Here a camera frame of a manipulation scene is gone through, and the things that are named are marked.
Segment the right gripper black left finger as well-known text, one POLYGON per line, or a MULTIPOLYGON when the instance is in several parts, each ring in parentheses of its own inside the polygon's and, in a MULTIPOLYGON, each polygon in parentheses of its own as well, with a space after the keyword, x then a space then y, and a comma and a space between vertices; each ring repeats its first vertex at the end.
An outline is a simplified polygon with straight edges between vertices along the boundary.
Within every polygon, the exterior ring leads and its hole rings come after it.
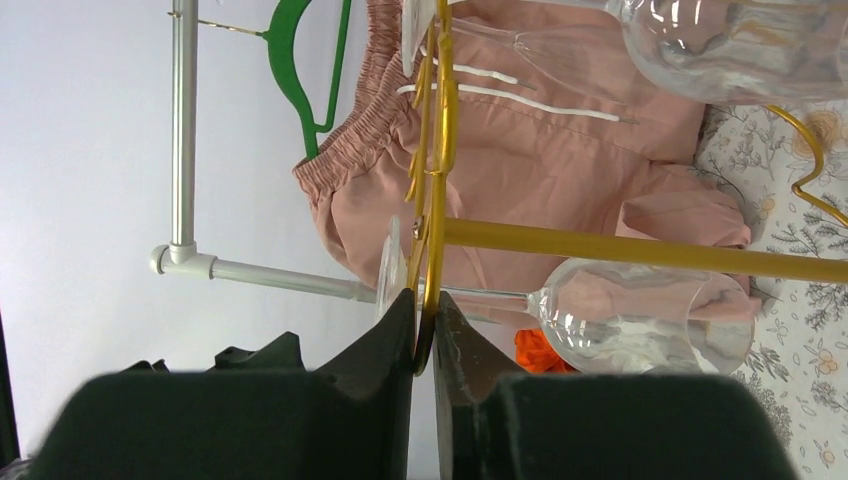
POLYGON ((414 296, 322 367, 292 347, 275 367, 125 370, 88 381, 32 479, 402 479, 414 296))

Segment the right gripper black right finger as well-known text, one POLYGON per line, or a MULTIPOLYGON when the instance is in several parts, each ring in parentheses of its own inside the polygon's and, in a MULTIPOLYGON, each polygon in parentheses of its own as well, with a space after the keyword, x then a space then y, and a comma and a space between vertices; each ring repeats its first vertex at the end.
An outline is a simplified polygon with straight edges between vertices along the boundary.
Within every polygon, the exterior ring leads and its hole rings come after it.
POLYGON ((717 375, 531 374, 448 295, 433 366, 444 479, 792 479, 769 419, 717 375))

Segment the clear wine glass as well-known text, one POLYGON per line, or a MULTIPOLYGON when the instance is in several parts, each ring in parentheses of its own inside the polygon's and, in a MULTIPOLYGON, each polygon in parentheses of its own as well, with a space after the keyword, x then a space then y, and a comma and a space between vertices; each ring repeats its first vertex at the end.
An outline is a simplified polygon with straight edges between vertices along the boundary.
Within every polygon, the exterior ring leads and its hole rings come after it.
POLYGON ((707 104, 820 102, 847 95, 843 1, 581 1, 614 17, 505 30, 454 20, 456 32, 513 51, 577 93, 646 103, 655 89, 707 104))
POLYGON ((714 272, 571 258, 533 292, 445 290, 462 307, 530 315, 555 357, 590 374, 730 374, 755 333, 755 303, 714 272))

